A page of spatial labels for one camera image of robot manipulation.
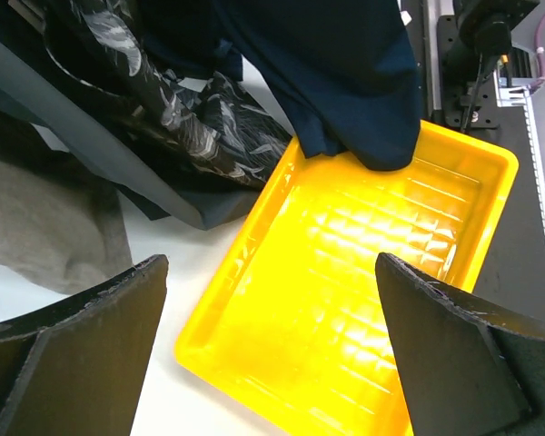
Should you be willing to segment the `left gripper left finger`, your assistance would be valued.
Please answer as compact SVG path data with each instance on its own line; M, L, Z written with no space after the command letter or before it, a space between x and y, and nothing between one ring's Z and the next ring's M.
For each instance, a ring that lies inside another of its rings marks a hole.
M166 297L154 255L0 322L0 435L128 435Z

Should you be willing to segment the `navy blue shorts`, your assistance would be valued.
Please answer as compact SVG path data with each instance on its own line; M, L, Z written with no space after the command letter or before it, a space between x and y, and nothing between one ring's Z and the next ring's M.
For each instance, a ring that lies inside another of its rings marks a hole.
M262 75L308 157L349 151L374 171L413 157L419 74L394 1L142 1L150 44L173 60Z

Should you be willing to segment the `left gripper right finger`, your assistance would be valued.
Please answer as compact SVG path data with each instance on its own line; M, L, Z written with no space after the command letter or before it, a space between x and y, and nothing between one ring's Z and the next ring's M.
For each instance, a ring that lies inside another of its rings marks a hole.
M545 435L545 322L390 253L375 274L416 435Z

